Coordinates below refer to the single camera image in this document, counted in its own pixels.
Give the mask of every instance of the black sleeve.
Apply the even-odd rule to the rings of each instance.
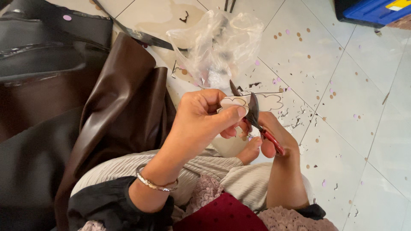
[[[167,226],[173,225],[174,199],[171,196],[157,213],[144,213],[132,203],[128,189],[135,179],[135,176],[125,176],[86,187],[74,194],[67,212],[70,230],[77,231],[90,220],[102,222],[110,231],[166,230]]]
[[[313,220],[322,220],[326,216],[326,212],[317,204],[309,205],[305,208],[297,209],[303,217],[311,218]]]

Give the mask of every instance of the yellow label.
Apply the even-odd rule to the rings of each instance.
[[[409,5],[411,5],[410,0],[396,0],[396,1],[386,5],[386,8],[400,10],[400,9],[406,7],[406,6],[409,6]]]

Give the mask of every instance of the red scissor handle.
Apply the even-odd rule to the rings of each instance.
[[[267,130],[263,129],[260,131],[260,133],[265,136],[269,141],[271,141],[274,144],[274,147],[277,151],[277,153],[280,156],[284,156],[285,155],[285,151],[284,148],[280,145],[280,143],[274,138],[273,135],[271,135]]]

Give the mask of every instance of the clear plastic bag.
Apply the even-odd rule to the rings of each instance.
[[[263,30],[262,21],[251,14],[210,10],[195,26],[169,30],[167,36],[199,86],[225,89],[255,62]]]

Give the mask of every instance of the bracelet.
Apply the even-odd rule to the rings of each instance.
[[[136,176],[137,178],[145,185],[147,185],[148,187],[155,189],[155,190],[159,190],[159,191],[166,191],[166,192],[171,192],[177,189],[177,185],[178,185],[178,179],[175,180],[175,182],[171,183],[171,184],[166,184],[166,185],[155,185],[153,182],[145,179],[141,173],[140,170],[142,168],[144,168],[147,164],[140,164],[137,168],[136,168]],[[166,188],[165,186],[168,185],[173,185],[171,188]]]

